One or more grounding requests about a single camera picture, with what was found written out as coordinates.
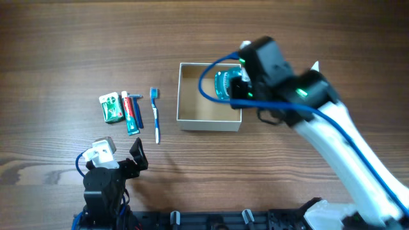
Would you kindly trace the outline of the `blue mouthwash bottle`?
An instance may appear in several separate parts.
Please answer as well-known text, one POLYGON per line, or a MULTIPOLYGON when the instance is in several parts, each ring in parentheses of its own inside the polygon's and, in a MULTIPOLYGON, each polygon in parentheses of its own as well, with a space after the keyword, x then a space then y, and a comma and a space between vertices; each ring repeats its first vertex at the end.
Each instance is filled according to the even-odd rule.
POLYGON ((232 67, 229 70, 219 71, 215 74, 215 92, 220 100, 228 100, 230 80, 236 77, 242 77, 240 67, 232 67))

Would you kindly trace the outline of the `red green toothpaste tube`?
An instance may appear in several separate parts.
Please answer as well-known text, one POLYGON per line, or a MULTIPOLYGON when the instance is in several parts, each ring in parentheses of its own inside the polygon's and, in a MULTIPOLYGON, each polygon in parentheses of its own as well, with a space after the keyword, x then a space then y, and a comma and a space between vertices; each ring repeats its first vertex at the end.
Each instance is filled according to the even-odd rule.
POLYGON ((121 92, 123 108, 125 110, 125 119, 127 122, 127 133, 128 135, 135 135, 139 133, 139 127, 135 119, 135 112, 132 107, 132 100, 128 95, 127 91, 121 92))

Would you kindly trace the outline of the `green soap box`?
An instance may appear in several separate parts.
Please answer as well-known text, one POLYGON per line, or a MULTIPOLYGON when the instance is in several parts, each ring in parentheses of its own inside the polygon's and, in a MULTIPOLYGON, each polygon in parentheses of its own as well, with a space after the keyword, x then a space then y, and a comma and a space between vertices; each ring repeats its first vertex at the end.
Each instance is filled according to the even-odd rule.
POLYGON ((117 123, 124 119, 120 96, 117 92, 102 95, 98 98, 106 123, 117 123))

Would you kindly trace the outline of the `white cream tube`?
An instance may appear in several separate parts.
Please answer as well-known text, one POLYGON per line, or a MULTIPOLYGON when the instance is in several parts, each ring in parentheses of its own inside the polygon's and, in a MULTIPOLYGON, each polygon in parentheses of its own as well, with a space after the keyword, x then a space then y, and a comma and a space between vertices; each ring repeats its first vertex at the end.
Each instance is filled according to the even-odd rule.
POLYGON ((314 70, 314 71, 317 71, 317 72, 320 71, 319 61, 316 61, 316 62, 313 64, 313 66, 311 67, 311 70, 314 70))

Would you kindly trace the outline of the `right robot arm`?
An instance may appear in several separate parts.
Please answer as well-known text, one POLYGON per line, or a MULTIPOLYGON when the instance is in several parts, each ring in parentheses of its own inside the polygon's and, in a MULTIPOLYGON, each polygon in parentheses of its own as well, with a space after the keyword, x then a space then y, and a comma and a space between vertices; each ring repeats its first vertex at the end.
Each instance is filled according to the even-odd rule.
POLYGON ((269 111, 307 140, 352 198, 318 201, 304 212, 312 229, 407 229, 408 188, 383 165, 354 125, 318 64, 296 75, 277 42, 244 41, 233 54, 245 80, 231 83, 231 105, 269 111))

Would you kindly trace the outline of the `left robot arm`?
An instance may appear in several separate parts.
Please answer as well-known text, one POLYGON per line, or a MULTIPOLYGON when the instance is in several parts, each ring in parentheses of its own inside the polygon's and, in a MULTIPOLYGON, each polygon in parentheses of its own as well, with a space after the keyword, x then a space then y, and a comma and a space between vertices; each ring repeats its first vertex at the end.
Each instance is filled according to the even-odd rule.
POLYGON ((129 206, 126 181, 147 170, 148 160, 142 142, 137 138, 130 149, 130 158, 120 162, 113 154, 116 147, 111 137, 92 143, 82 153, 87 173, 82 173, 86 205, 73 221, 72 229, 142 229, 129 206))

